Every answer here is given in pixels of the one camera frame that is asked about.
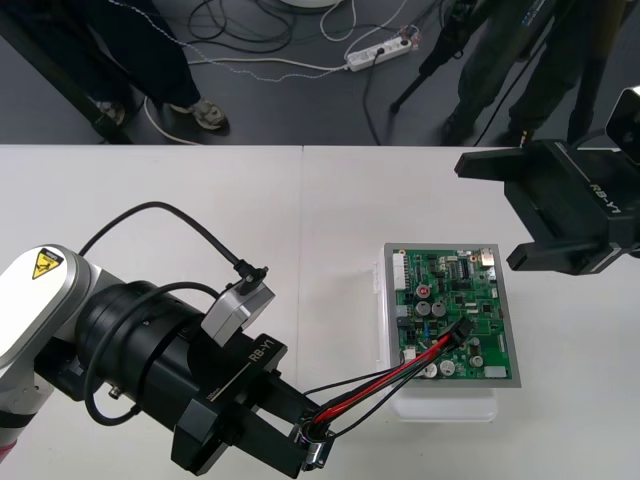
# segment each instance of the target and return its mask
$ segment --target wires on floor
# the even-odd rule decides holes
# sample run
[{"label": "wires on floor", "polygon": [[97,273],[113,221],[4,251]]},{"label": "wires on floor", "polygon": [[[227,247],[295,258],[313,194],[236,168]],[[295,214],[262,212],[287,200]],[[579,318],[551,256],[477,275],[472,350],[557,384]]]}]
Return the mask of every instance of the wires on floor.
[{"label": "wires on floor", "polygon": [[320,19],[320,31],[322,32],[322,35],[324,36],[324,38],[326,38],[327,40],[329,40],[330,42],[344,42],[347,38],[349,38],[351,35],[353,35],[353,32],[355,31],[356,25],[358,24],[358,15],[356,13],[356,0],[351,0],[351,13],[353,14],[353,25],[351,26],[351,29],[349,30],[349,32],[342,36],[342,37],[332,37],[329,34],[327,34],[327,32],[325,32],[324,30],[324,21],[327,18],[328,15],[331,14],[331,12],[333,12],[336,8],[338,8],[342,2],[345,0],[338,0],[336,2],[336,4],[331,7],[329,10],[327,10],[325,12],[324,15],[322,15],[322,18]]},{"label": "wires on floor", "polygon": [[[267,10],[263,5],[261,0],[254,0],[255,5],[262,11],[264,12],[267,16],[276,19],[279,23],[281,23],[284,26],[284,30],[274,36],[260,36],[258,37],[247,37],[244,35],[240,35],[238,33],[235,33],[233,31],[231,31],[227,25],[228,25],[228,17],[227,17],[227,13],[225,11],[224,8],[224,0],[217,0],[218,2],[218,7],[220,9],[221,15],[217,16],[214,14],[213,9],[211,7],[211,5],[215,2],[216,0],[204,0],[202,2],[200,2],[198,5],[196,5],[196,7],[191,11],[191,14],[189,15],[189,20],[187,22],[187,28],[189,29],[189,33],[191,34],[192,37],[194,37],[196,40],[187,42],[188,44],[210,44],[210,45],[218,45],[221,47],[225,47],[225,48],[229,48],[231,50],[235,50],[238,52],[242,52],[242,53],[250,53],[250,54],[257,54],[257,55],[261,55],[261,54],[269,54],[269,53],[275,53],[278,52],[284,48],[286,48],[290,43],[291,40],[293,39],[293,29],[294,29],[294,24],[295,24],[295,17],[293,18],[293,21],[290,23],[286,18],[281,17],[280,15],[277,15],[269,10]],[[195,16],[198,14],[198,12],[202,9],[205,8],[209,14],[209,18],[211,19],[213,25],[217,27],[217,31],[216,33],[214,33],[213,35],[209,35],[209,36],[203,36],[200,35],[198,33],[196,33],[193,29],[193,25],[192,25],[192,21],[195,18]],[[262,49],[262,50],[254,50],[254,49],[250,49],[250,48],[245,48],[245,47],[239,47],[237,45],[231,45],[229,43],[224,43],[221,42],[220,40],[217,40],[218,37],[222,36],[222,35],[227,35],[233,39],[239,40],[241,42],[247,42],[247,43],[252,43],[252,44],[266,44],[266,43],[278,43],[279,45],[272,47],[272,48],[268,48],[268,49]]]},{"label": "wires on floor", "polygon": [[260,77],[258,75],[256,75],[255,73],[253,73],[250,70],[236,70],[228,65],[225,65],[224,63],[221,62],[217,62],[215,60],[212,60],[210,58],[207,58],[206,55],[204,55],[204,53],[202,53],[197,47],[194,47],[193,45],[189,44],[189,43],[185,43],[185,42],[181,42],[180,40],[174,38],[173,36],[169,35],[167,32],[165,32],[163,29],[161,29],[160,27],[158,27],[153,20],[151,20],[151,17],[149,17],[149,15],[147,15],[145,12],[143,12],[142,10],[140,10],[137,7],[134,7],[132,5],[126,4],[126,3],[122,3],[119,2],[118,0],[108,0],[109,3],[112,3],[113,5],[117,5],[119,7],[123,7],[123,8],[129,8],[131,10],[133,10],[134,12],[138,13],[139,15],[142,15],[147,22],[155,29],[157,30],[159,33],[161,33],[165,38],[167,38],[169,41],[180,45],[182,47],[186,47],[189,48],[191,50],[193,50],[194,52],[196,52],[198,54],[198,56],[200,56],[202,58],[202,60],[204,60],[206,63],[210,63],[211,65],[218,65],[218,66],[222,66],[225,67],[227,70],[233,72],[233,73],[237,73],[237,74],[246,74],[249,75],[251,77],[253,77],[254,79],[261,81],[261,82],[269,82],[269,83],[279,83],[282,82],[283,80],[287,79],[287,78],[306,78],[309,80],[317,80],[319,78],[323,78],[326,77],[327,75],[330,75],[334,72],[340,71],[340,70],[344,70],[347,67],[347,65],[342,65],[340,67],[335,67],[335,68],[331,68],[330,70],[327,70],[319,75],[305,75],[305,74],[301,74],[301,73],[288,73],[286,75],[282,75],[279,78],[263,78]]},{"label": "wires on floor", "polygon": [[364,94],[362,95],[362,109],[364,110],[364,116],[367,119],[367,126],[369,127],[369,132],[371,132],[371,136],[373,140],[376,142],[376,145],[381,145],[380,137],[378,137],[378,132],[376,131],[376,127],[373,124],[373,120],[371,119],[371,114],[369,113],[369,106],[367,105],[367,99],[369,98],[369,90],[371,89],[371,83],[373,81],[373,70],[376,67],[376,62],[378,61],[378,57],[384,53],[384,50],[381,48],[376,52],[376,56],[373,58],[373,63],[371,67],[369,67],[369,76],[367,77],[367,83],[364,87]]},{"label": "wires on floor", "polygon": [[556,19],[553,22],[553,27],[551,27],[551,30],[549,30],[549,33],[547,33],[547,35],[544,37],[544,39],[540,42],[540,45],[538,45],[538,47],[531,53],[531,56],[529,57],[529,60],[527,60],[527,63],[524,64],[524,66],[520,70],[520,73],[518,73],[518,75],[513,80],[513,82],[511,82],[511,85],[509,85],[509,88],[507,89],[507,91],[504,93],[504,95],[500,99],[500,102],[498,102],[498,106],[493,111],[493,115],[491,115],[491,118],[489,118],[489,121],[487,122],[487,125],[484,127],[484,130],[482,130],[482,133],[480,134],[480,136],[478,137],[476,142],[473,144],[474,147],[477,147],[478,145],[480,145],[480,142],[482,141],[482,139],[484,138],[486,133],[489,131],[489,128],[491,127],[491,124],[493,123],[493,121],[495,120],[496,116],[498,115],[498,112],[500,111],[500,108],[502,108],[502,105],[507,100],[507,97],[509,96],[509,94],[511,94],[511,91],[518,84],[518,82],[520,81],[522,76],[525,74],[527,69],[533,63],[533,61],[538,57],[540,52],[542,52],[542,49],[547,44],[547,40],[549,40],[549,38],[551,38],[551,35],[553,35],[556,32],[556,30],[558,30],[558,28],[560,28],[562,23],[566,20],[566,18],[569,15],[569,12],[571,11],[573,6],[575,5],[576,1],[578,1],[578,0],[571,0],[569,5],[567,5],[566,9],[562,12],[562,15],[560,15],[559,17],[558,16],[556,17]]}]

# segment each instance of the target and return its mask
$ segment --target white cable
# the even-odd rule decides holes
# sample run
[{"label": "white cable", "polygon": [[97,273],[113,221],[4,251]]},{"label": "white cable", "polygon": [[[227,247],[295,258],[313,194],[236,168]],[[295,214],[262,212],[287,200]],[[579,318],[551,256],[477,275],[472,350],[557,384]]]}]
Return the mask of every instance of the white cable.
[{"label": "white cable", "polygon": [[330,70],[325,71],[324,73],[321,73],[320,75],[304,75],[301,73],[288,73],[286,75],[281,76],[280,78],[262,78],[259,77],[258,75],[256,75],[255,73],[249,71],[249,70],[236,70],[234,68],[231,68],[228,65],[225,65],[224,63],[218,63],[215,60],[211,60],[210,58],[207,58],[204,53],[202,53],[198,48],[194,47],[191,44],[185,43],[185,42],[181,42],[180,40],[177,40],[176,38],[172,37],[171,35],[169,35],[167,32],[165,32],[163,29],[161,29],[160,27],[158,27],[155,23],[153,23],[153,20],[151,20],[151,18],[149,17],[149,15],[147,15],[145,12],[143,12],[142,10],[140,10],[139,8],[136,8],[132,5],[128,5],[126,3],[120,3],[117,0],[108,0],[109,3],[113,4],[113,5],[117,5],[118,7],[125,7],[125,8],[129,8],[131,10],[133,10],[134,12],[142,15],[147,22],[149,22],[149,24],[158,32],[160,32],[162,35],[164,35],[166,38],[168,38],[169,40],[171,40],[173,43],[176,43],[178,45],[180,45],[181,47],[186,47],[186,48],[190,48],[191,50],[193,50],[194,52],[196,52],[200,57],[202,57],[202,60],[204,60],[206,63],[210,63],[211,65],[218,65],[221,67],[225,67],[226,69],[228,69],[229,71],[233,72],[233,73],[238,73],[238,74],[246,74],[246,75],[250,75],[253,78],[255,78],[256,80],[259,80],[261,82],[270,82],[270,83],[280,83],[282,82],[284,79],[286,78],[293,78],[293,77],[298,77],[298,78],[308,78],[309,80],[317,80],[319,78],[322,77],[326,77],[327,75],[332,74],[333,72],[337,72],[339,70],[345,70],[348,68],[347,65],[343,65],[341,67],[337,67],[337,68],[333,68]]},{"label": "white cable", "polygon": [[358,16],[356,15],[356,0],[351,0],[351,11],[353,12],[353,25],[351,26],[351,30],[349,30],[349,33],[347,33],[344,37],[336,38],[336,37],[329,36],[329,34],[327,34],[327,32],[324,31],[325,19],[331,12],[333,12],[336,8],[338,8],[338,5],[340,5],[343,1],[344,0],[338,0],[336,4],[333,7],[331,7],[329,10],[327,10],[322,16],[322,18],[320,19],[320,31],[322,32],[322,35],[324,35],[324,38],[326,38],[330,42],[336,42],[336,43],[344,42],[347,38],[353,35],[353,32],[355,31],[356,25],[358,23]]},{"label": "white cable", "polygon": [[349,53],[351,53],[351,50],[353,49],[353,47],[355,47],[358,43],[360,43],[362,40],[364,40],[365,38],[367,38],[369,35],[372,35],[380,30],[382,30],[384,27],[386,27],[387,25],[389,25],[391,22],[393,22],[396,17],[400,14],[400,12],[402,11],[402,9],[405,7],[405,5],[407,4],[409,0],[404,0],[401,4],[400,4],[400,8],[398,8],[398,10],[396,11],[396,13],[393,14],[393,16],[387,20],[386,22],[384,22],[382,25],[380,25],[379,27],[374,28],[373,30],[368,31],[367,33],[365,33],[364,35],[360,36],[357,40],[355,40],[351,45],[349,45],[349,48],[347,48],[347,51],[344,52],[344,59],[347,59],[347,56],[349,55]]},{"label": "white cable", "polygon": [[182,138],[174,137],[173,135],[162,130],[162,128],[160,128],[160,126],[151,117],[151,114],[149,113],[149,108],[147,107],[147,100],[149,100],[149,97],[144,97],[144,113],[147,114],[147,119],[151,122],[151,125],[153,125],[155,129],[158,130],[158,132],[160,132],[162,135],[167,137],[169,140],[173,140],[174,142],[183,143],[185,145],[202,145],[201,143],[190,142],[189,140],[184,140]]},{"label": "white cable", "polygon": [[[321,70],[323,72],[335,72],[336,70],[346,68],[343,67],[321,67],[320,65],[309,65],[308,63],[296,62],[295,60],[287,60],[286,58],[213,58],[214,62],[234,62],[234,63],[261,63],[261,62],[278,62],[288,63],[289,65],[295,65],[297,67],[310,68],[312,70]],[[210,63],[207,60],[191,60],[189,65],[202,65],[203,63]]]}]

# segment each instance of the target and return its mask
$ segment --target capacitor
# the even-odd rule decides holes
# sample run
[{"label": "capacitor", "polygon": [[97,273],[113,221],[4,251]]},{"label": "capacitor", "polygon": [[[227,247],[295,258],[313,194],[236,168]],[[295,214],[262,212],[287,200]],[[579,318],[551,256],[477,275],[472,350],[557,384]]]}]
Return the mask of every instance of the capacitor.
[{"label": "capacitor", "polygon": [[429,298],[429,295],[431,295],[431,287],[428,285],[418,285],[418,288],[416,288],[416,297],[424,300]]},{"label": "capacitor", "polygon": [[456,364],[451,360],[443,360],[440,363],[440,373],[442,373],[445,377],[450,377],[456,371]]},{"label": "capacitor", "polygon": [[444,317],[447,313],[447,307],[444,306],[444,303],[437,302],[431,307],[431,312],[436,318]]},{"label": "capacitor", "polygon": [[419,317],[426,317],[427,315],[429,315],[431,313],[431,305],[429,305],[429,302],[418,302],[416,304],[416,315],[418,315]]},{"label": "capacitor", "polygon": [[424,376],[427,378],[435,378],[436,375],[438,375],[438,367],[433,363],[427,365],[427,368],[424,369]]},{"label": "capacitor", "polygon": [[480,368],[482,365],[484,365],[484,360],[481,356],[476,355],[475,357],[471,357],[469,363],[472,367]]}]

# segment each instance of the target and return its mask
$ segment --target shoe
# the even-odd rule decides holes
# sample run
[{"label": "shoe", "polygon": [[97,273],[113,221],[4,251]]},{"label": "shoe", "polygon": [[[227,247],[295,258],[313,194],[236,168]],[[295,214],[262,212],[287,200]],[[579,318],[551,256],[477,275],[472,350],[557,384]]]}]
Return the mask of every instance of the shoe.
[{"label": "shoe", "polygon": [[125,117],[127,116],[127,111],[124,108],[124,105],[120,102],[95,102],[96,107],[107,115],[111,120],[113,120],[116,125],[122,125]]},{"label": "shoe", "polygon": [[198,125],[205,130],[218,130],[228,124],[227,117],[222,110],[206,98],[201,98],[197,103],[187,108],[177,105],[171,105],[171,108],[178,113],[193,115]]},{"label": "shoe", "polygon": [[440,127],[440,145],[443,147],[464,145],[475,134],[475,123],[471,125],[463,124],[460,120],[458,109],[456,109]]},{"label": "shoe", "polygon": [[493,147],[524,147],[533,140],[535,130],[507,130],[492,142]]}]

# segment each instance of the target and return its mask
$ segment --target screw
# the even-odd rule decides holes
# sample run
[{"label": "screw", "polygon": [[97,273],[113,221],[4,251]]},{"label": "screw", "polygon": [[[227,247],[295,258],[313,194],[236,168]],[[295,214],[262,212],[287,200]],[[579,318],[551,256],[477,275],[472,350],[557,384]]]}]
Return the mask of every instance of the screw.
[{"label": "screw", "polygon": [[109,396],[111,398],[113,398],[114,400],[117,400],[120,398],[120,396],[122,395],[122,390],[120,389],[120,387],[112,387],[111,390],[109,390]]}]

